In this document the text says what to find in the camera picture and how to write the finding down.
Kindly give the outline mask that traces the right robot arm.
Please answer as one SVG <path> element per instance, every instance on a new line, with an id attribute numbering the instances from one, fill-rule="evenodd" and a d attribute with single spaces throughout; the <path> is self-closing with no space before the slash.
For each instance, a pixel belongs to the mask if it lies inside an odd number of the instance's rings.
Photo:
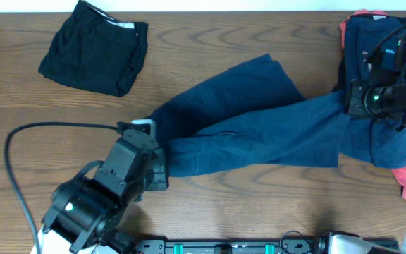
<path id="1" fill-rule="evenodd" d="M 362 60 L 342 95 L 337 115 L 389 123 L 406 131 L 406 33 L 395 30 L 382 40 L 345 35 L 345 62 Z M 401 253 L 406 253 L 406 236 Z"/>

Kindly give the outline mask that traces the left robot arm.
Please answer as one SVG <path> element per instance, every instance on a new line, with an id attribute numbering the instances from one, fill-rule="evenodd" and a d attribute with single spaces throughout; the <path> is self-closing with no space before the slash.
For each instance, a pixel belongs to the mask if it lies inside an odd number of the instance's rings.
<path id="1" fill-rule="evenodd" d="M 92 253 L 116 234 L 128 205 L 168 188 L 166 156 L 152 132 L 127 129 L 104 161 L 62 183 L 42 219 L 36 253 Z"/>

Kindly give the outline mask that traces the folded black shorts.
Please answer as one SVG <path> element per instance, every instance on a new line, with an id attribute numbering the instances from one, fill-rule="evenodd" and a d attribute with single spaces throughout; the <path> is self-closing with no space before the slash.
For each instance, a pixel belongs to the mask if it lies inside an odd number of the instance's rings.
<path id="1" fill-rule="evenodd" d="M 66 87 L 123 97 L 144 66 L 148 28 L 148 23 L 123 22 L 79 1 L 38 71 Z"/>

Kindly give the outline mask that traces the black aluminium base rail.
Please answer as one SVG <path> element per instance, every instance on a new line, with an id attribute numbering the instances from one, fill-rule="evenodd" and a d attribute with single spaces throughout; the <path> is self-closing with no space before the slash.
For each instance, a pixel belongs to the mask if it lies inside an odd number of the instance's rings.
<path id="1" fill-rule="evenodd" d="M 280 241 L 140 241 L 139 254 L 266 254 L 314 253 L 311 240 L 288 238 Z"/>

